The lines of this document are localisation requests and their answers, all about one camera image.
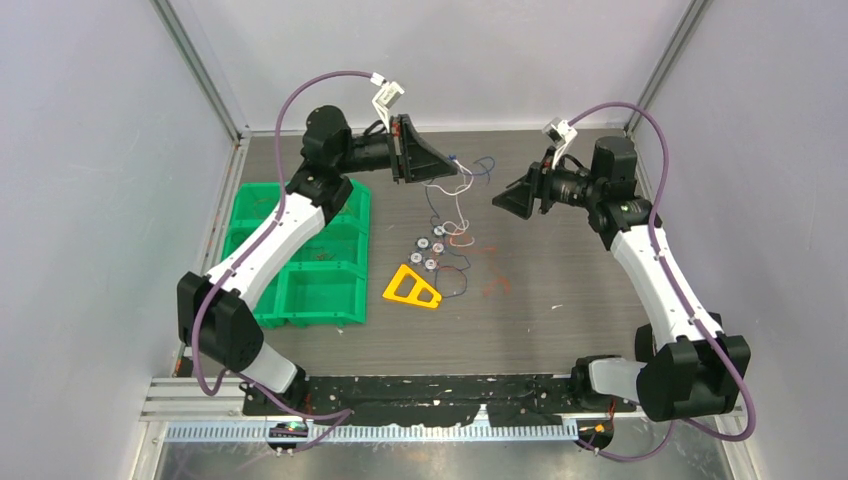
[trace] tangled wires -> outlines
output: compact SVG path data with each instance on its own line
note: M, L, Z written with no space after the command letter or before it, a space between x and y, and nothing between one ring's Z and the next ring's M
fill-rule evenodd
M465 234L465 232L468 230L468 227L471 225L471 222L469 222L462 215L462 209L459 205L459 195L468 191L468 189L471 188L471 185L474 183L474 177L480 177L480 176L485 175L486 176L486 185L489 185L489 183L492 180L491 172L492 172L492 170L494 170L495 165L496 165L495 159L493 157L485 156L485 157L482 157L482 158L475 160L474 163L473 163L474 165L478 165L481 168L483 168L483 171L472 172L471 170L466 168L464 165L459 163L459 161L456 159L455 156L451 156L451 160L455 161L457 163L457 165L459 165L459 168L463 172L463 176L465 177L465 182L462 185L458 186L453 192L447 192L442 187L440 187L438 185L433 185L432 181L430 183L426 184L425 187L438 188L445 195L454 197L455 202L456 202L457 214L459 215L459 224L456 224L456 223L451 222L451 221L440 222L441 215L436 210L436 207L433 205L433 201L430 199L430 188L424 189L424 195L427 198L427 205L430 206L430 211L433 212L433 215L430 217L430 226L431 227L441 226L445 230L445 234L451 236L450 241L446 242L446 244L445 244L445 252L448 253L449 255L452 255L452 256L457 257L457 258L461 258L465 261L464 267L442 266L442 267L439 267L436 270L436 278L434 280L434 287L436 288L436 290L439 290L439 273L442 270L448 269L448 270L451 270L451 271L455 271L455 272L459 273L462 276L462 279L463 279L462 290L455 292L451 295L445 295L442 298L458 297L460 295L465 294L465 292L468 290L468 277L465 275L465 271L468 270L469 268L471 268L471 260L468 259L467 255L464 255L464 254L459 253L459 252L454 252L450 248L450 247L462 248L462 247L468 247L468 246L471 246L472 244L474 244L474 238L473 237L471 238L470 242L465 243L465 244L456 244L456 243L453 242L454 236L459 236L459 235ZM484 161L489 161L491 163L491 165L490 166L484 165L483 164ZM448 228L447 228L448 226L452 226L453 228L451 230L448 230Z

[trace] blue wire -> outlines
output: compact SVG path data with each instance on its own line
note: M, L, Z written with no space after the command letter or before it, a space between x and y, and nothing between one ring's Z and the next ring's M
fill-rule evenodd
M451 160L453 160L454 162L456 161L456 156L455 156L455 155L451 155L449 158L450 158ZM483 161L483 160L490 160L490 161L492 162L492 166L491 166L491 167L486 167L486 166L485 166L485 165L483 165L483 163L482 163L482 161ZM483 167L483 171L482 171L482 172L472 172L472 173L471 173L471 175L473 175L473 176L475 176L475 177L479 177L479 176L486 175L486 185L488 185L488 184L489 184L489 182L492 180L491 172L492 172L492 170L494 170L494 169L495 169L495 166L496 166L496 163L495 163L495 159L494 159L494 157L491 157L491 156L485 156L485 157L478 158L477 160L475 160L475 161L474 161L474 165L478 165L478 166ZM433 184L433 180L430 180L429 185L432 185L432 184ZM437 226L437 225L439 225L439 224L438 224L438 223L433 223L433 220L437 220L437 219L440 219L440 218L442 218L442 217L441 217L441 215L439 215L439 212L438 212L438 211L436 211L436 207L434 207L434 206L433 206L433 201L432 201L432 200L430 200L430 189L429 189L429 188L425 188L425 189L424 189L424 196L426 196L426 197L427 197L427 205L429 205L429 206L430 206L430 211L431 211L431 212L433 212L433 215L430 217L430 226L431 226L431 227L436 227L436 226ZM468 270L469 268L471 268L471 260L469 260L469 259L468 259L468 256L467 256L467 255L463 255L463 254L461 254L461 253L454 253L454 252L452 252L452 251L450 250L450 247L451 247L450 242L449 242L449 241L448 241L448 242L445 242L445 252L447 252L447 253L449 253L449 254L453 255L454 257L464 259L464 260L465 260L465 263L466 263L466 266L465 266L465 267L463 267L463 268L458 268L458 267L439 267L438 269L436 269L436 278L433 280L433 283L434 283L434 285L433 285L433 286L436 288L436 290L438 290L438 289L439 289L439 271L440 271L442 268L452 268L452 269L455 269L457 272L459 272L459 274L460 274L460 275L462 275L462 278L465 280L465 283L464 283L464 286L462 287L462 291L461 291L461 292L459 292L459 293L454 293L453 295L446 295L446 296L443 296L442 298L452 298L452 297L458 297L458 296L460 296L460 295L465 294L465 292L466 292L466 291L468 291L468 277L465 275L465 270Z

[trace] black mount bracket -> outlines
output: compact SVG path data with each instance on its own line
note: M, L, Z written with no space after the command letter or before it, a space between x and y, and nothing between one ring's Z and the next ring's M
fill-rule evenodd
M180 340L191 345L194 317L212 289L205 277L186 273L177 284L177 323ZM265 336L237 290L219 291L200 325L200 351L225 368L240 372L259 355Z

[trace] cable connector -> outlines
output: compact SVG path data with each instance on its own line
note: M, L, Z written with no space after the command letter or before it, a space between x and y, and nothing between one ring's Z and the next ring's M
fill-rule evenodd
M571 145L571 142L577 138L577 130L568 124L565 120L556 117L550 121L545 128L542 129L542 133L548 136L551 141L554 142L554 146L556 146L556 151L554 152L554 159L551 162L551 170L556 169L557 163L559 163L560 158L565 155L565 152L568 151L568 147Z
M390 82L379 73L371 75L371 83L380 87L374 98L371 99L371 104L377 110L377 116L386 126L386 130L391 130L389 125L389 109L397 102L401 95L404 94L403 87L397 82Z

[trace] white cable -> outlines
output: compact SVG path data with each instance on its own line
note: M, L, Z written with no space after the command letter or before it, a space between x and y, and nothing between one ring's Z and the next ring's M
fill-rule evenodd
M442 193L444 193L445 195L454 198L454 201L456 203L456 213L459 215L459 224L457 225L456 222L452 222L452 221L448 220L448 221L445 221L444 223L442 223L442 228L445 231L445 235L460 236L460 235L465 234L465 232L471 226L471 222L468 221L462 215L462 208L459 206L459 195L467 192L468 189L471 188L471 185L474 184L474 172L472 172L465 165L460 163L459 160L454 159L454 162L456 162L457 166L459 166L460 171L462 171L463 183L461 185L457 186L456 189L454 189L453 192L448 192L439 185L425 184L424 186L425 187L437 188ZM471 241L468 242L468 243L465 243L465 244L457 245L456 243L453 243L452 241L450 242L450 244L453 245L454 247L469 247L469 246L474 244L474 237L471 237Z
M463 172L463 183L457 186L452 193L446 191L444 188L441 187L441 185L425 183L424 186L428 188L438 188L439 190L441 190L442 193L449 197L455 197L461 193L467 192L468 189L471 188L471 185L474 183L474 173L471 170L467 169L465 165L459 163L459 160L454 160L454 162L456 162L456 164L459 166L459 169Z

